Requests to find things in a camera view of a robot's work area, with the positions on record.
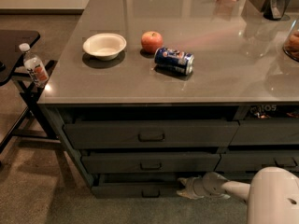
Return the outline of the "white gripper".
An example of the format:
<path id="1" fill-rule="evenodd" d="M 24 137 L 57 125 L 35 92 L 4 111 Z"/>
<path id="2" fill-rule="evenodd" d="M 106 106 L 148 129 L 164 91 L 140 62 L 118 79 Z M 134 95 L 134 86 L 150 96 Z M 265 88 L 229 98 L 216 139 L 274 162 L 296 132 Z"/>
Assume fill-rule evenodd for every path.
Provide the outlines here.
<path id="1" fill-rule="evenodd" d="M 179 177 L 178 182 L 185 186 L 185 189 L 177 191 L 177 195 L 190 200 L 197 200 L 208 196 L 204 188 L 203 180 L 199 177 Z"/>

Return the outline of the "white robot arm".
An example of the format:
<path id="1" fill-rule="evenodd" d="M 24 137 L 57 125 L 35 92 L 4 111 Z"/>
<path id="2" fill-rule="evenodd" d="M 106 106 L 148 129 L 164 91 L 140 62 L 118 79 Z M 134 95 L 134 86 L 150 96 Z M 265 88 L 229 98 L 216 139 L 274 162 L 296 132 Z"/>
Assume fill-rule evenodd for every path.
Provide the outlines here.
<path id="1" fill-rule="evenodd" d="M 203 177 L 181 177 L 177 195 L 238 199 L 247 206 L 247 224 L 299 224 L 299 178 L 278 168 L 261 169 L 249 184 L 228 180 L 215 172 Z"/>

